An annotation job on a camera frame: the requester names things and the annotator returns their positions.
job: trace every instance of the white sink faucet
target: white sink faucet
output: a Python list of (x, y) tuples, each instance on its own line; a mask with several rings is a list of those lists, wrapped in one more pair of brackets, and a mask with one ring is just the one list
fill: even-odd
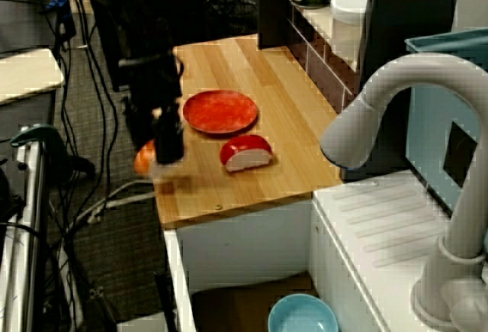
[(441, 53), (400, 57), (373, 74), (361, 94), (327, 127), (320, 147), (337, 166), (362, 166), (391, 99), (419, 84), (441, 86), (463, 99), (480, 122), (480, 139), (450, 226), (413, 287), (413, 310), (438, 330), (488, 331), (488, 293), (481, 281), (488, 229), (488, 73)]

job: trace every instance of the floor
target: floor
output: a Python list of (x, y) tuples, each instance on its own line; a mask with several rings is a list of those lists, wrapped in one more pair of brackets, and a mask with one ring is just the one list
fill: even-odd
[[(91, 25), (93, 23), (90, 16), (89, 23)], [(78, 49), (81, 45), (79, 36), (76, 36), (72, 40), (72, 71), (66, 110), (75, 132), (79, 155), (95, 163), (97, 174), (95, 180), (83, 178), (79, 181), (70, 206), (70, 217), (74, 216), (87, 194), (94, 187), (101, 160), (103, 117), (90, 78), (85, 53)], [(101, 64), (103, 77), (109, 85), (110, 96), (117, 106), (118, 135), (110, 161), (113, 190), (128, 181), (139, 179), (133, 172), (134, 151), (125, 127), (120, 103), (127, 93), (112, 91), (96, 32), (92, 39), (92, 46)], [(63, 56), (68, 61), (68, 53), (64, 53)], [(62, 89), (57, 92), (54, 125), (65, 137), (60, 120), (62, 93)], [(114, 117), (107, 99), (103, 98), (102, 101), (107, 116), (107, 141), (109, 141), (114, 130)], [(104, 173), (100, 186), (84, 209), (104, 197), (106, 178), (106, 173)], [(150, 190), (152, 190), (151, 185), (139, 186), (121, 194), (121, 197)], [(55, 206), (59, 204), (57, 191), (52, 193), (51, 200)], [(59, 230), (52, 219), (49, 222), (48, 238), (51, 244), (59, 238)], [(160, 312), (159, 296), (153, 273), (161, 272), (164, 268), (164, 243), (159, 236), (159, 223), (152, 200), (107, 210), (101, 223), (88, 226), (76, 234), (73, 246), (76, 258), (85, 270), (85, 277), (88, 279), (77, 280), (77, 286), (80, 288), (80, 293), (83, 294), (83, 304), (88, 310), (85, 316), (87, 325), (90, 327), (88, 330), (105, 330), (103, 327), (99, 329), (102, 319), (97, 308), (99, 300), (89, 301), (90, 288), (103, 287), (104, 298), (113, 306), (118, 321), (132, 320)]]

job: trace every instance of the white container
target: white container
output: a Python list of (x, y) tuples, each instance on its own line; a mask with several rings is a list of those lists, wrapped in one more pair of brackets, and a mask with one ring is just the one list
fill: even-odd
[(368, 0), (331, 0), (331, 48), (335, 55), (352, 63), (358, 60)]

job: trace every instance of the blue bowl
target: blue bowl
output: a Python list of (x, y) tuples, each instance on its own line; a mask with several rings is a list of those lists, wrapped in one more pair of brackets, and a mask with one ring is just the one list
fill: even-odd
[(320, 299), (305, 294), (282, 298), (268, 316), (268, 332), (339, 332), (336, 316)]

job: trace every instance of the shelf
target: shelf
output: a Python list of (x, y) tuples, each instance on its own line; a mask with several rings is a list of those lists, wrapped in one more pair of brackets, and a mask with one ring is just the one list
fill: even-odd
[[(295, 6), (295, 8), (303, 15), (303, 17), (312, 25), (317, 33), (330, 45), (332, 39), (332, 19), (330, 16), (330, 7), (318, 9), (304, 9)], [(357, 58), (353, 61), (345, 60), (345, 63), (354, 71), (357, 71)]]

